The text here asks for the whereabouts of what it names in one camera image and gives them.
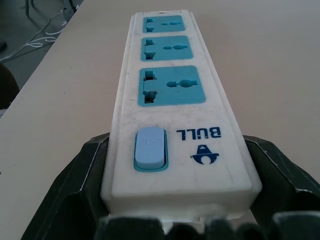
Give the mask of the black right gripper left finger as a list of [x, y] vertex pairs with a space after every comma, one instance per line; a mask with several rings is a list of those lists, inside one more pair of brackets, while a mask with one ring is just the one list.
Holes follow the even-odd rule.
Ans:
[[55, 178], [21, 240], [93, 240], [108, 214], [101, 198], [109, 133], [87, 141]]

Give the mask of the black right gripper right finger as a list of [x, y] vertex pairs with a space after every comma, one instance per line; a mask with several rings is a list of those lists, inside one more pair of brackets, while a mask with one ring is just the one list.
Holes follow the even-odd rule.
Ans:
[[320, 183], [272, 142], [244, 140], [262, 183], [250, 210], [269, 240], [320, 240]]

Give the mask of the white power strip blue sockets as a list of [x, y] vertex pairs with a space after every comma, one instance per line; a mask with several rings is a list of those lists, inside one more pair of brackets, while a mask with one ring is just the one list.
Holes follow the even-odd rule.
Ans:
[[109, 214], [236, 219], [261, 189], [193, 14], [133, 15], [101, 185]]

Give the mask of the dark round object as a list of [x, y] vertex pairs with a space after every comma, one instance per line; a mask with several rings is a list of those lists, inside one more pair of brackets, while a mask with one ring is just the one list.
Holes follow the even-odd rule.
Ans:
[[0, 110], [8, 109], [19, 92], [14, 76], [0, 63]]

